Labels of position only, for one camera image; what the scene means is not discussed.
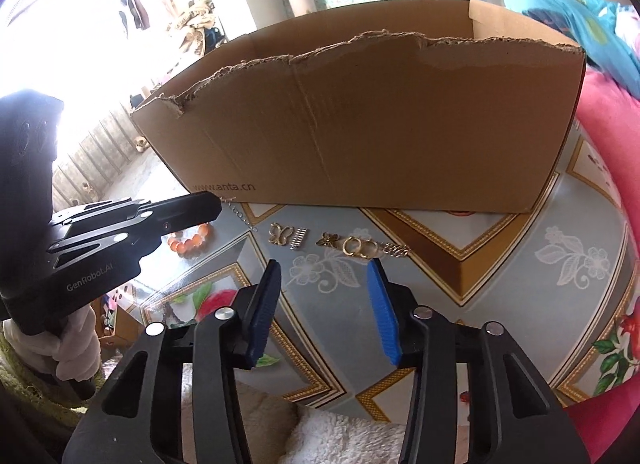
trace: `red flower print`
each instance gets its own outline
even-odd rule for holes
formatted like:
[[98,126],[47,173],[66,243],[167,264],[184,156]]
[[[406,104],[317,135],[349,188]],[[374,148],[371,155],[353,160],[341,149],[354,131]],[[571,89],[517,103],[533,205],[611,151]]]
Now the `red flower print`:
[[634,311],[630,316],[624,315],[620,323],[622,332],[631,336],[629,346],[634,359],[640,359],[640,297],[636,299]]
[[196,321],[201,322],[205,316],[218,310],[220,307],[229,307],[233,302],[238,291],[236,289],[219,290],[202,302],[200,308],[196,312]]

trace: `gold butterfly charm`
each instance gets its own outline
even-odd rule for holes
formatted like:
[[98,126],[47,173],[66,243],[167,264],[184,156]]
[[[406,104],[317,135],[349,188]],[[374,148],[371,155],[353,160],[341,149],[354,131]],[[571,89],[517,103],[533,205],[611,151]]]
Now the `gold butterfly charm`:
[[286,245],[289,241],[289,237],[293,234],[293,227],[287,225],[282,227],[279,223],[273,222],[269,229],[269,243],[273,245]]
[[331,233],[322,233],[322,238],[316,241],[316,245],[320,247],[333,247],[335,249],[334,243],[340,240],[340,235],[332,235]]

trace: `cardboard box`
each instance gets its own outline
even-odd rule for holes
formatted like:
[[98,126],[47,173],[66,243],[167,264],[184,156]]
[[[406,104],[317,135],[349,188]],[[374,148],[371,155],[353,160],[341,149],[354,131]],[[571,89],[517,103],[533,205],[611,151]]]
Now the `cardboard box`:
[[98,335],[101,348],[128,348],[136,342],[145,329],[141,323],[138,323],[135,318],[118,305],[115,310],[113,333],[105,336],[104,325],[100,320],[100,316],[102,315],[102,298],[93,300],[91,307],[95,312],[95,333]]
[[476,0],[387,0],[241,36],[133,119],[184,186],[241,202],[523,213],[584,52]]

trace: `pink blanket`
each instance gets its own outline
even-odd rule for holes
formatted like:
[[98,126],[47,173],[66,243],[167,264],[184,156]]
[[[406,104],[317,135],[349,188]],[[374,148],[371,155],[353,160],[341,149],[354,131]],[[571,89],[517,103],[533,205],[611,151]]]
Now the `pink blanket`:
[[[640,101],[606,75],[589,70],[576,116],[618,186],[636,245],[640,245]],[[567,409],[592,463],[617,439],[638,405],[640,374]]]
[[607,165],[640,245],[640,100],[587,70],[576,117]]

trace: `jewelry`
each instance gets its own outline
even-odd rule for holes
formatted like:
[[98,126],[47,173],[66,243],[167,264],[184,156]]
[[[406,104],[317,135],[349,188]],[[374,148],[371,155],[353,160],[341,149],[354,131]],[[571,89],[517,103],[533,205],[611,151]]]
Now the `jewelry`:
[[299,227],[296,229],[296,234],[291,238],[291,246],[289,247],[292,251],[295,251],[300,247],[302,241],[305,239],[308,229],[304,227]]
[[[348,249],[349,244],[355,242],[354,249]],[[366,253],[363,250],[367,244],[373,245],[373,250],[370,253]],[[342,252],[347,256],[358,256],[363,259],[372,259],[376,257],[378,253],[378,243],[376,241],[368,238],[367,240],[363,240],[358,237],[347,237],[342,243]]]
[[382,248],[382,252],[389,256],[402,257],[407,256],[411,252],[411,248],[408,245],[402,245],[400,243],[380,242],[378,244]]
[[249,231],[257,231],[257,229],[253,226],[253,224],[251,222],[249,222],[249,220],[247,220],[247,217],[244,216],[240,211],[238,211],[238,208],[236,208],[236,206],[232,203],[232,200],[235,197],[229,198],[229,199],[220,199],[221,202],[227,203],[229,204],[229,209],[231,209],[235,215],[244,222],[244,225],[246,225],[249,228]]
[[192,251],[196,251],[199,248],[203,247],[205,243],[207,243],[207,237],[210,233],[210,225],[209,224],[200,224],[198,226],[198,232],[193,235],[191,238],[187,238],[186,240],[179,240],[178,237],[182,237],[183,232],[177,231],[176,233],[172,233],[169,235],[169,238],[166,239],[166,243],[169,245],[169,248],[174,251],[174,253],[178,253],[178,256],[187,256]]
[[340,240],[340,235],[322,233],[322,238],[316,241],[316,245],[319,245],[320,247],[333,247],[335,249],[334,243],[338,240]]
[[282,227],[279,223],[273,222],[271,224],[271,228],[269,229],[269,243],[273,245],[286,245],[289,241],[289,237],[293,234],[293,227],[287,225],[287,227]]

